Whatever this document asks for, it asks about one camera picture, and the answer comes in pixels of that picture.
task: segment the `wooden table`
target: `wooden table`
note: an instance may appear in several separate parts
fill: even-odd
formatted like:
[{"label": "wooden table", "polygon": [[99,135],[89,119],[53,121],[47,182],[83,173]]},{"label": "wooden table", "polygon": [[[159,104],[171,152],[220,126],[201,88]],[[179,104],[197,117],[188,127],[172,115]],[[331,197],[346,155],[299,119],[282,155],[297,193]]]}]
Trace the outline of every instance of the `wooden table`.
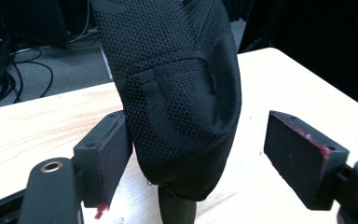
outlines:
[{"label": "wooden table", "polygon": [[[198,204],[196,223],[336,223],[330,212],[308,211],[263,154],[270,110],[297,116],[351,151],[358,161],[358,104],[276,49],[239,55],[243,107],[227,168]],[[71,158],[75,144],[105,115],[121,109],[113,83],[0,107],[0,198],[24,189],[31,169]],[[156,187],[148,186],[136,156],[111,209],[86,223],[161,223]]]}]

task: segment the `perforated fabric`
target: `perforated fabric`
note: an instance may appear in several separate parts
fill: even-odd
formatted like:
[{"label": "perforated fabric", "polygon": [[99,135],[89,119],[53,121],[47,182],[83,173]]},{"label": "perforated fabric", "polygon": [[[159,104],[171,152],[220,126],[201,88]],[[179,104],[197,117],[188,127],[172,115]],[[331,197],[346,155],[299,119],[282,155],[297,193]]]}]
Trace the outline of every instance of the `perforated fabric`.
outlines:
[{"label": "perforated fabric", "polygon": [[93,0],[103,50],[146,178],[204,200],[241,112],[241,81],[220,0]]}]

